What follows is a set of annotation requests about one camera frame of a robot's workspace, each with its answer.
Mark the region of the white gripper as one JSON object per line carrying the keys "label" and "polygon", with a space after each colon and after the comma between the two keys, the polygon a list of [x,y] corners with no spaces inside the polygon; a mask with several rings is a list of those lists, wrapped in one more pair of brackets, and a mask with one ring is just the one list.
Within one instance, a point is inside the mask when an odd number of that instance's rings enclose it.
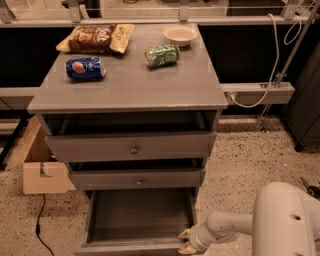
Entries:
{"label": "white gripper", "polygon": [[208,229],[205,223],[196,224],[189,229],[184,230],[178,235],[179,239],[188,240],[178,249],[182,255],[193,255],[197,252],[205,251],[211,244],[219,240],[219,236]]}

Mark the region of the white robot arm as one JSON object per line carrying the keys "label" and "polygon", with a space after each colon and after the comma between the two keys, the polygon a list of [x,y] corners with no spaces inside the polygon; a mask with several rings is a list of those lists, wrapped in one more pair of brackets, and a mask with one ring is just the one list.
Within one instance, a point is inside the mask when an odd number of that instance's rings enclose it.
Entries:
{"label": "white robot arm", "polygon": [[179,252],[200,253],[241,234],[252,237],[252,256],[317,256],[320,201],[291,184],[269,183],[258,192],[251,214],[214,211],[184,230]]}

